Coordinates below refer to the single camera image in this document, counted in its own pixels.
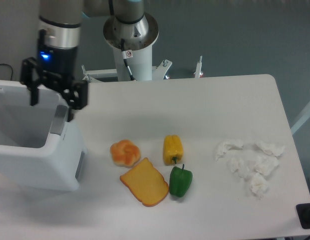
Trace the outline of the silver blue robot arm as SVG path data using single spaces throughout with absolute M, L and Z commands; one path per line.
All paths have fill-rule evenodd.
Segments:
M 22 61 L 20 82 L 30 91 L 30 105 L 39 102 L 39 86 L 56 91 L 74 111 L 88 104 L 88 82 L 75 80 L 82 15 L 114 16 L 120 23 L 135 24 L 144 16 L 141 0 L 42 0 L 39 6 L 37 55 Z

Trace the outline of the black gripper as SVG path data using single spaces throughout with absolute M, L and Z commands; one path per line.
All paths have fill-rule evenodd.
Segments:
M 60 77 L 61 95 L 69 106 L 68 119 L 74 119 L 75 111 L 88 104 L 87 80 L 74 80 L 74 67 L 78 51 L 77 29 L 40 29 L 38 62 L 34 57 L 22 61 L 20 83 L 30 91 L 30 105 L 39 102 L 42 75 Z

